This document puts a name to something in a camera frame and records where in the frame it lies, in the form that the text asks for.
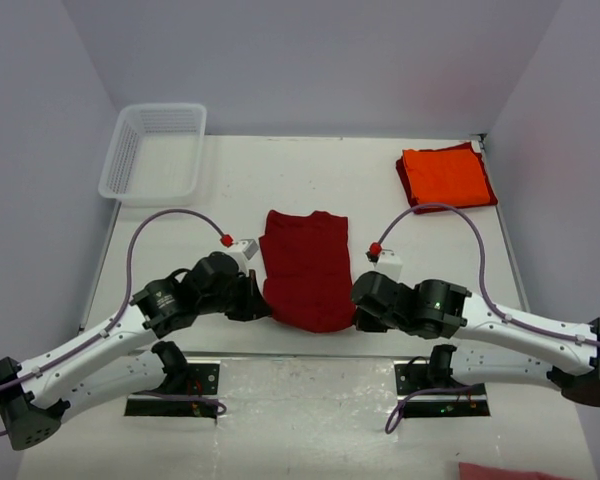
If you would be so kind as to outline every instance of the white table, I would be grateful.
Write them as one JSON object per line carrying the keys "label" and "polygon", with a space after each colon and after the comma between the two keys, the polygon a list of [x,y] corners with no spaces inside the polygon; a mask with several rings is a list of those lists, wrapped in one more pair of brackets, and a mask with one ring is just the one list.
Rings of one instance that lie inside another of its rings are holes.
{"label": "white table", "polygon": [[[394,170],[400,151],[454,143],[208,137],[194,208],[235,238],[260,236],[272,208],[346,215],[355,278],[369,269],[364,257],[369,243],[407,207]],[[120,210],[87,327],[117,308],[127,242],[149,213]],[[496,210],[468,213],[485,237],[492,296],[519,307]],[[452,214],[408,218],[385,245],[403,258],[405,283],[439,277],[477,289],[475,241]],[[200,222],[158,220],[138,243],[135,290],[219,248],[215,233]],[[261,257],[253,264],[262,283]],[[313,335],[270,319],[242,325],[222,316],[199,318],[170,339],[198,355],[224,352],[219,393],[230,411],[218,426],[199,419],[124,418],[120,399],[83,414],[27,451],[19,480],[455,479],[458,461],[595,478],[574,405],[537,387],[488,385],[491,417],[411,419],[386,436],[382,428],[395,405],[392,361],[335,357],[428,354],[431,342],[352,329]],[[244,358],[263,353],[281,358]]]}

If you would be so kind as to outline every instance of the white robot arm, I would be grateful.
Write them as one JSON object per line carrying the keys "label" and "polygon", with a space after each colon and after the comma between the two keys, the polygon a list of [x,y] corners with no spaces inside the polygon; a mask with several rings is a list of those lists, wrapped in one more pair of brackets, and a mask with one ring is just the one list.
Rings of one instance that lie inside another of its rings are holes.
{"label": "white robot arm", "polygon": [[[270,315],[255,272],[247,270],[257,250],[255,240],[234,243],[201,259],[191,270],[177,270],[148,283],[133,295],[115,325],[104,320],[23,362],[0,360],[0,415],[12,448],[37,445],[62,423],[118,396],[156,389],[169,394],[182,386],[188,372],[182,352],[173,342],[155,342],[191,326],[198,315],[224,313],[237,321]],[[119,359],[150,344],[154,344],[150,351]]]}
{"label": "white robot arm", "polygon": [[[371,259],[374,270],[355,282],[351,294],[358,330],[393,328],[429,340],[453,337],[503,347],[479,351],[436,346],[422,385],[535,384],[600,407],[600,318],[589,324],[567,323],[497,305],[501,318],[482,296],[464,287],[441,280],[426,280],[414,288],[398,283],[402,263],[390,250]],[[521,328],[520,322],[529,328]]]}

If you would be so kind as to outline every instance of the laundry basket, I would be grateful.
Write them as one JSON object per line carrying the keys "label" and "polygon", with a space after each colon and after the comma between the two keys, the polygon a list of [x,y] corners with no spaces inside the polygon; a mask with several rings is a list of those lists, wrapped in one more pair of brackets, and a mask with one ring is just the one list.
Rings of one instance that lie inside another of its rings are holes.
{"label": "laundry basket", "polygon": [[190,205],[207,119],[195,103],[130,105],[118,116],[98,191],[124,205]]}

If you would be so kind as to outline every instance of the folded cloth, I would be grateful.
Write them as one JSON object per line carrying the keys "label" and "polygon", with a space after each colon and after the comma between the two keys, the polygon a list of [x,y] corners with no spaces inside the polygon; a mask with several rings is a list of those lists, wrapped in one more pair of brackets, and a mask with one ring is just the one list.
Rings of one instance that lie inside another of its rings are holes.
{"label": "folded cloth", "polygon": [[267,215],[260,237],[267,279],[263,295],[281,323],[314,333],[351,326],[349,222],[326,212]]}
{"label": "folded cloth", "polygon": [[540,472],[517,472],[500,468],[481,467],[472,463],[459,465],[460,480],[569,480]]}
{"label": "folded cloth", "polygon": [[475,153],[470,143],[441,150],[404,150],[396,162],[396,170],[412,207],[429,202],[458,208],[498,203],[482,155]]}

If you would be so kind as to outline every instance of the gray wall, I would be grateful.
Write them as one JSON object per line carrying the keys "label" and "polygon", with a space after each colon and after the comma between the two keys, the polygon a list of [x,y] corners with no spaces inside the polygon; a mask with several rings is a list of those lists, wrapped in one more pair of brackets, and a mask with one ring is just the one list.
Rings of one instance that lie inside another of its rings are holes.
{"label": "gray wall", "polygon": [[491,128],[558,0],[64,0],[116,107],[199,101],[210,133]]}
{"label": "gray wall", "polygon": [[[487,140],[532,310],[600,316],[600,1],[563,3]],[[579,412],[600,476],[600,410]]]}
{"label": "gray wall", "polygon": [[[60,1],[0,0],[0,358],[76,332],[112,213],[97,180],[115,117]],[[19,459],[1,438],[0,480]]]}

